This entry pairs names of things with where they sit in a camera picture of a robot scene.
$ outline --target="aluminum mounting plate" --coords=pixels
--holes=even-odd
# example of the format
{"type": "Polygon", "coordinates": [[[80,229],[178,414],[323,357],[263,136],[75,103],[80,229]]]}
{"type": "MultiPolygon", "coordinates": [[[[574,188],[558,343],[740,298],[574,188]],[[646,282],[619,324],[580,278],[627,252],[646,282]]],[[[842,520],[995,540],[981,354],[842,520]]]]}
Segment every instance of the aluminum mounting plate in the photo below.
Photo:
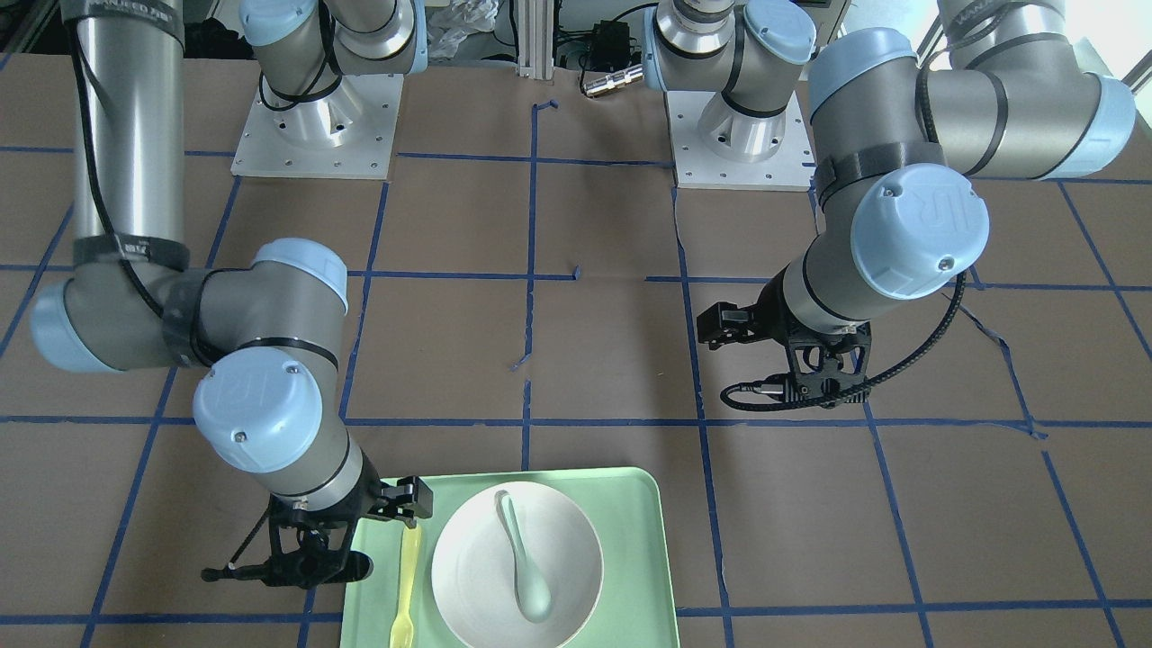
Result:
{"type": "Polygon", "coordinates": [[[340,178],[387,180],[400,114],[400,74],[346,76],[369,106],[363,135],[334,149],[305,149],[281,137],[271,113],[252,101],[232,160],[233,175],[255,178],[340,178]]]}
{"type": "Polygon", "coordinates": [[[676,160],[676,186],[684,189],[808,191],[816,171],[812,145],[794,93],[786,110],[785,138],[761,163],[737,163],[712,152],[696,125],[714,92],[668,92],[668,125],[676,160]]]}

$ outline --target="green tray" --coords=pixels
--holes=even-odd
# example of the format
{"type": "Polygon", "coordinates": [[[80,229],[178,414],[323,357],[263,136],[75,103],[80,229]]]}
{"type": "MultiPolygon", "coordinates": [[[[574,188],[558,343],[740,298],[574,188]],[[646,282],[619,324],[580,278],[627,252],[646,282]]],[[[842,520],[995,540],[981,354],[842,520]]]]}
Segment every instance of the green tray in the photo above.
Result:
{"type": "MultiPolygon", "coordinates": [[[[422,520],[424,543],[412,593],[414,648],[464,646],[448,630],[432,595],[432,553],[440,532],[477,492],[503,482],[547,484],[570,497],[588,514],[604,549],[600,602],[584,630],[566,648],[644,646],[679,648],[672,598],[668,547],[664,536],[660,491],[639,468],[589,468],[526,473],[488,473],[424,477],[434,493],[434,515],[422,520]]],[[[363,520],[353,548],[372,558],[372,575],[344,590],[341,648],[386,648],[396,616],[400,535],[403,525],[363,520]]]]}

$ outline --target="light blue joint cap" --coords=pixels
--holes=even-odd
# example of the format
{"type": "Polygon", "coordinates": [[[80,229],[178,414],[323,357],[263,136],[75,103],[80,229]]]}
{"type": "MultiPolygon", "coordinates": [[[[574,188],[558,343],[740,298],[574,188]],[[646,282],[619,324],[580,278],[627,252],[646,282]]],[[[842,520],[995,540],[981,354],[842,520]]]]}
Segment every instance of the light blue joint cap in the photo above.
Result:
{"type": "Polygon", "coordinates": [[[988,209],[958,172],[914,164],[872,186],[852,219],[852,259],[881,295],[929,295],[976,263],[988,242],[988,209]]]}
{"type": "Polygon", "coordinates": [[[242,0],[240,24],[252,47],[272,45],[304,24],[317,0],[242,0]]]}
{"type": "Polygon", "coordinates": [[[32,307],[32,342],[53,367],[76,374],[120,374],[84,346],[65,308],[68,282],[54,284],[40,292],[32,307]]]}
{"type": "Polygon", "coordinates": [[[788,0],[752,0],[744,5],[749,31],[781,59],[802,66],[816,48],[816,24],[788,0]]]}
{"type": "Polygon", "coordinates": [[[308,239],[276,239],[256,253],[252,265],[262,261],[290,265],[316,277],[340,296],[348,315],[348,266],[336,253],[308,239]]]}
{"type": "Polygon", "coordinates": [[[812,114],[828,97],[867,70],[904,56],[916,58],[903,33],[888,28],[854,31],[820,51],[808,73],[812,114]]]}
{"type": "Polygon", "coordinates": [[[1049,178],[1081,178],[1096,173],[1116,159],[1124,150],[1136,123],[1136,97],[1122,81],[1096,74],[1100,78],[1100,105],[1084,137],[1060,163],[1049,178]]]}
{"type": "Polygon", "coordinates": [[[200,434],[245,473],[272,473],[300,459],[323,415],[320,387],[308,367],[272,347],[223,356],[192,397],[200,434]]]}
{"type": "Polygon", "coordinates": [[[667,92],[664,76],[660,74],[660,40],[655,37],[655,9],[644,10],[644,45],[641,52],[641,63],[644,66],[644,85],[652,90],[667,92]]]}
{"type": "Polygon", "coordinates": [[[424,12],[424,0],[412,0],[416,7],[416,33],[412,35],[416,46],[416,58],[408,74],[420,74],[429,69],[429,22],[424,12]]]}

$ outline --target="black cable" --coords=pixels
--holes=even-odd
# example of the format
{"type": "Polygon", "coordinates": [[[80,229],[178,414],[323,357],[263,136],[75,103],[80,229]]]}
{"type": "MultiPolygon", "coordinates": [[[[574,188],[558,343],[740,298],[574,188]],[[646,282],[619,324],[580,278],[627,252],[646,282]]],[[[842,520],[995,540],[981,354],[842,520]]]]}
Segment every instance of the black cable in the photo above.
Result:
{"type": "Polygon", "coordinates": [[[632,7],[631,9],[628,9],[627,12],[624,12],[624,13],[620,14],[619,16],[612,18],[608,22],[619,22],[620,18],[627,16],[628,14],[631,14],[632,12],[639,12],[641,9],[647,9],[649,7],[655,7],[658,5],[659,5],[659,2],[645,2],[643,5],[637,5],[637,6],[632,7]]]}
{"type": "Polygon", "coordinates": [[[952,293],[952,301],[948,303],[948,310],[945,311],[943,317],[940,319],[940,323],[937,324],[937,327],[932,331],[932,334],[930,334],[929,338],[924,340],[924,342],[920,346],[916,347],[916,351],[908,354],[907,357],[904,357],[896,364],[893,364],[886,371],[877,376],[873,376],[872,378],[869,378],[863,383],[859,383],[857,385],[854,385],[851,387],[848,387],[847,390],[836,392],[834,394],[812,397],[812,398],[806,398],[804,400],[795,400],[791,402],[771,402],[771,404],[741,402],[732,398],[732,394],[735,392],[752,391],[753,385],[759,386],[757,383],[736,383],[735,385],[729,385],[725,387],[723,391],[720,392],[720,400],[723,401],[723,404],[727,405],[728,407],[732,407],[733,409],[740,409],[742,412],[786,412],[790,409],[820,407],[825,405],[840,402],[842,400],[852,398],[857,394],[864,393],[871,390],[872,387],[876,387],[880,383],[887,382],[888,379],[895,377],[897,374],[904,371],[905,369],[915,364],[916,361],[923,357],[924,354],[929,352],[929,349],[935,346],[935,344],[940,341],[940,338],[942,338],[943,334],[948,331],[948,326],[952,325],[953,318],[956,317],[956,312],[960,310],[960,302],[962,299],[964,299],[964,282],[967,273],[968,271],[965,270],[956,276],[956,288],[952,293]]]}
{"type": "Polygon", "coordinates": [[[256,82],[256,89],[257,89],[257,91],[260,95],[260,103],[264,104],[264,107],[268,108],[270,111],[272,111],[274,113],[282,113],[282,112],[286,112],[286,111],[290,111],[290,110],[295,108],[296,106],[298,106],[301,104],[301,100],[304,97],[308,97],[309,95],[311,95],[312,90],[316,89],[316,84],[319,83],[320,82],[320,77],[324,76],[325,68],[327,68],[332,63],[332,61],[334,60],[334,58],[335,58],[335,50],[332,47],[332,37],[335,36],[336,20],[333,18],[331,15],[328,15],[327,8],[325,7],[324,3],[321,3],[320,5],[320,20],[324,21],[325,18],[327,18],[326,22],[328,24],[327,25],[320,25],[320,29],[327,29],[328,30],[327,31],[328,37],[326,37],[326,38],[323,39],[324,40],[324,58],[320,59],[320,67],[318,67],[316,69],[316,76],[312,77],[312,82],[309,83],[308,88],[305,88],[304,91],[301,92],[300,95],[293,95],[291,97],[289,97],[288,99],[286,99],[287,101],[289,101],[289,104],[287,106],[276,107],[276,106],[273,106],[272,104],[270,104],[268,100],[267,100],[267,98],[264,96],[264,70],[262,69],[260,70],[260,78],[257,80],[257,82],[256,82]]]}
{"type": "Polygon", "coordinates": [[[516,60],[520,61],[520,31],[516,29],[516,0],[508,0],[508,24],[511,25],[511,46],[516,48],[516,60]]]}
{"type": "Polygon", "coordinates": [[[987,25],[985,25],[984,29],[952,45],[948,45],[943,50],[933,52],[932,55],[929,56],[920,66],[919,71],[916,74],[916,105],[919,108],[920,122],[924,128],[924,136],[927,137],[929,142],[932,142],[934,144],[940,143],[939,134],[937,133],[935,128],[935,120],[932,118],[932,105],[931,101],[929,100],[929,71],[930,71],[929,68],[932,67],[932,62],[937,60],[937,56],[943,54],[945,52],[952,52],[954,50],[968,47],[969,45],[972,45],[973,43],[977,43],[978,40],[985,38],[987,35],[995,31],[998,27],[1000,27],[1000,23],[1003,22],[1003,20],[1008,16],[1010,12],[1028,5],[1038,5],[1038,2],[1029,2],[1021,0],[1017,2],[1009,2],[1003,7],[1000,7],[999,9],[996,9],[994,14],[992,14],[991,22],[987,25]]]}
{"type": "Polygon", "coordinates": [[[228,559],[228,564],[225,566],[225,571],[233,570],[233,565],[236,564],[236,560],[240,560],[240,557],[244,553],[244,550],[248,549],[248,545],[252,543],[252,538],[256,537],[256,534],[260,533],[260,527],[264,526],[264,522],[268,519],[268,515],[271,513],[272,513],[272,502],[268,502],[268,505],[264,507],[264,514],[260,515],[260,519],[256,521],[256,526],[252,527],[252,530],[248,532],[248,537],[244,538],[244,542],[240,543],[240,549],[237,549],[236,552],[232,555],[232,558],[228,559]]]}
{"type": "MultiPolygon", "coordinates": [[[[92,194],[92,204],[96,206],[96,214],[100,219],[100,227],[104,229],[106,236],[111,236],[116,243],[116,249],[120,253],[120,268],[124,271],[124,277],[128,278],[128,282],[132,285],[136,294],[147,304],[149,309],[156,314],[157,317],[164,317],[164,307],[160,302],[149,293],[147,287],[144,286],[144,281],[141,280],[139,274],[136,273],[136,268],[132,266],[131,262],[128,261],[128,255],[124,251],[123,241],[116,234],[116,229],[112,224],[112,217],[108,216],[108,206],[104,203],[104,194],[100,191],[100,180],[96,173],[96,143],[92,137],[92,106],[89,104],[88,97],[88,78],[85,76],[85,70],[91,70],[91,66],[88,62],[88,58],[84,55],[84,47],[79,42],[79,18],[68,21],[65,25],[68,31],[68,44],[71,48],[71,63],[73,74],[76,76],[76,91],[79,98],[79,125],[81,134],[83,138],[84,148],[84,167],[88,172],[88,187],[92,194]]],[[[97,84],[93,82],[92,86],[96,88],[97,84]]]]}

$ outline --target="ceramic spoon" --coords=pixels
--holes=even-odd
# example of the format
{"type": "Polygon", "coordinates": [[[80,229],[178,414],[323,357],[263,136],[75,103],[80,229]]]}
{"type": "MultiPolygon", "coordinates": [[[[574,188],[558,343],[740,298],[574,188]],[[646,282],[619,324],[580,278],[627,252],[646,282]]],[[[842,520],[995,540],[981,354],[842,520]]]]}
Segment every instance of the ceramic spoon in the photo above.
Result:
{"type": "Polygon", "coordinates": [[[516,564],[516,604],[525,619],[533,624],[541,623],[552,613],[552,592],[548,590],[544,574],[524,549],[524,538],[520,534],[520,523],[516,522],[516,508],[506,490],[497,492],[497,512],[500,513],[500,521],[511,542],[516,564]]]}

